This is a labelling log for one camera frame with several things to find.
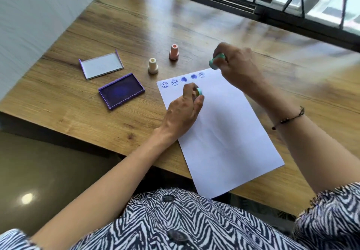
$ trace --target white paper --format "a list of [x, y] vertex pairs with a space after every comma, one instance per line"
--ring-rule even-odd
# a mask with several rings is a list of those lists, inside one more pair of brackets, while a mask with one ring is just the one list
[[178, 141], [200, 195], [214, 198], [284, 165], [244, 94], [211, 68], [158, 81], [166, 109], [195, 82], [205, 96]]
[[124, 68], [116, 52], [80, 63], [87, 80]]

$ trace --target person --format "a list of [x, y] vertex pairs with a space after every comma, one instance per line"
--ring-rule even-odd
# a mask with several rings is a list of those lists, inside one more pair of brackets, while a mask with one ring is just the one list
[[220, 43], [214, 56], [228, 82], [265, 109], [317, 197], [295, 222], [293, 239], [246, 211], [182, 189], [132, 197], [157, 157], [195, 122], [204, 100], [184, 85], [161, 126], [35, 235], [0, 237], [0, 249], [360, 249], [360, 161], [268, 83], [251, 49]]

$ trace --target wood grain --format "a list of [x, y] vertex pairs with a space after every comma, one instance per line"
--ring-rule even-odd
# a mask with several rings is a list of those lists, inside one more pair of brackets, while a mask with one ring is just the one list
[[[94, 0], [7, 94], [0, 111], [128, 155], [163, 119], [156, 81], [208, 68], [221, 41], [252, 47], [265, 76], [360, 156], [359, 54], [188, 0]], [[179, 45], [177, 62], [169, 60], [172, 43]], [[78, 59], [115, 49], [125, 69], [85, 80]], [[157, 75], [147, 71], [151, 57]], [[146, 92], [109, 111], [97, 89], [129, 72]], [[265, 112], [251, 104], [285, 166], [232, 193], [298, 214], [314, 194]], [[178, 142], [155, 165], [191, 177]]]

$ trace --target bracelet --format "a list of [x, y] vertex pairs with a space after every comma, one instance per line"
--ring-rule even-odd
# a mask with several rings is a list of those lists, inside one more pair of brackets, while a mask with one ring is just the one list
[[280, 121], [278, 124], [274, 125], [274, 126], [272, 127], [272, 129], [273, 129], [273, 130], [276, 130], [276, 126], [281, 125], [281, 124], [284, 124], [284, 123], [287, 123], [287, 122], [289, 122], [289, 121], [291, 121], [291, 120], [294, 120], [295, 118], [298, 118], [298, 117], [302, 116], [304, 113], [305, 113], [305, 108], [302, 107], [302, 106], [300, 106], [300, 113], [299, 113], [297, 116], [295, 116], [295, 117], [293, 117], [293, 118], [283, 119], [283, 120]]

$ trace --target sleeve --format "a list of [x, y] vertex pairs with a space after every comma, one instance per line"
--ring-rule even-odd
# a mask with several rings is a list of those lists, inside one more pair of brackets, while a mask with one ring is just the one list
[[309, 249], [360, 249], [360, 183], [319, 193], [295, 221], [293, 238]]
[[0, 235], [1, 250], [41, 250], [19, 229], [11, 229]]

